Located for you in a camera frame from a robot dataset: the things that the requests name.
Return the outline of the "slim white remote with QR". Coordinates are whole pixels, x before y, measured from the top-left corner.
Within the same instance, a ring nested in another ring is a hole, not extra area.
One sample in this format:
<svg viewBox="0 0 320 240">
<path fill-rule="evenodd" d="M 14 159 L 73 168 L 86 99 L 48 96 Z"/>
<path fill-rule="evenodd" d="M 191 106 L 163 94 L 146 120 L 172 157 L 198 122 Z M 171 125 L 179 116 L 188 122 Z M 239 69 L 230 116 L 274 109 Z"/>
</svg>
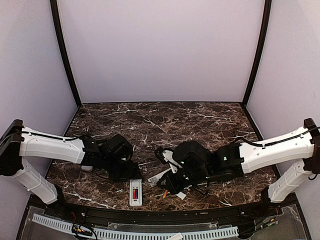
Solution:
<svg viewBox="0 0 320 240">
<path fill-rule="evenodd" d="M 157 185 L 157 182 L 159 181 L 159 179 L 160 179 L 165 173 L 170 172 L 170 171 L 171 171 L 171 169 L 168 168 L 167 170 L 164 170 L 164 171 L 162 171 L 162 172 L 160 172 L 160 173 L 158 173 L 158 174 L 150 177 L 150 178 L 147 180 L 148 184 L 149 184 L 151 187 L 155 187 L 155 186 Z"/>
</svg>

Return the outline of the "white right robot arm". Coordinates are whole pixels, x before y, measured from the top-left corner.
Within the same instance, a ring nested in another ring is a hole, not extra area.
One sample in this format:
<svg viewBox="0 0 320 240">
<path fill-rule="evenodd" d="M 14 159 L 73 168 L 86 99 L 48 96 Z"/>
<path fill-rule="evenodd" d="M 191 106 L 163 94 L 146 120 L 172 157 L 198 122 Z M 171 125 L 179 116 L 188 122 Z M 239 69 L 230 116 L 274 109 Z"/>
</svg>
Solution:
<svg viewBox="0 0 320 240">
<path fill-rule="evenodd" d="M 320 174 L 320 128 L 312 118 L 307 118 L 302 127 L 290 133 L 258 142 L 237 137 L 230 144 L 210 151 L 190 140 L 175 149 L 159 147 L 155 155 L 171 167 L 156 183 L 171 194 L 202 182 L 231 181 L 258 169 L 294 160 L 275 183 L 261 192 L 255 213 L 266 217 L 275 204 L 283 202 L 311 175 Z"/>
</svg>

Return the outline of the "white remote with buttons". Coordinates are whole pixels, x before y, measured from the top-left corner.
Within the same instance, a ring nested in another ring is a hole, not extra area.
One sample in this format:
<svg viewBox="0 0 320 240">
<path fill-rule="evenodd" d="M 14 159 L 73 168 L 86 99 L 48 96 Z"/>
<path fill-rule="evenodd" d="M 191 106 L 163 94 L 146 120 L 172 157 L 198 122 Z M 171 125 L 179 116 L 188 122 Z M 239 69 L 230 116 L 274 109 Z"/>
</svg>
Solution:
<svg viewBox="0 0 320 240">
<path fill-rule="evenodd" d="M 142 180 L 131 179 L 129 182 L 129 205 L 131 207 L 141 207 L 142 204 Z"/>
</svg>

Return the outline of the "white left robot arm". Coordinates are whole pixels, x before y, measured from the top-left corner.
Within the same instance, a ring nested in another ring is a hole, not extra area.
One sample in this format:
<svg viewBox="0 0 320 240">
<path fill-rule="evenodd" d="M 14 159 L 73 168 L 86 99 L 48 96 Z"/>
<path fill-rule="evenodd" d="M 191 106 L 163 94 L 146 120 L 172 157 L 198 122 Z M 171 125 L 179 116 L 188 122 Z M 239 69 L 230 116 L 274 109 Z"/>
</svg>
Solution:
<svg viewBox="0 0 320 240">
<path fill-rule="evenodd" d="M 106 170 L 113 182 L 141 178 L 139 166 L 132 161 L 133 146 L 120 134 L 96 140 L 90 136 L 65 137 L 39 132 L 15 119 L 0 138 L 0 174 L 12 177 L 32 192 L 60 218 L 71 213 L 62 190 L 47 181 L 28 162 L 28 157 L 66 161 Z"/>
</svg>

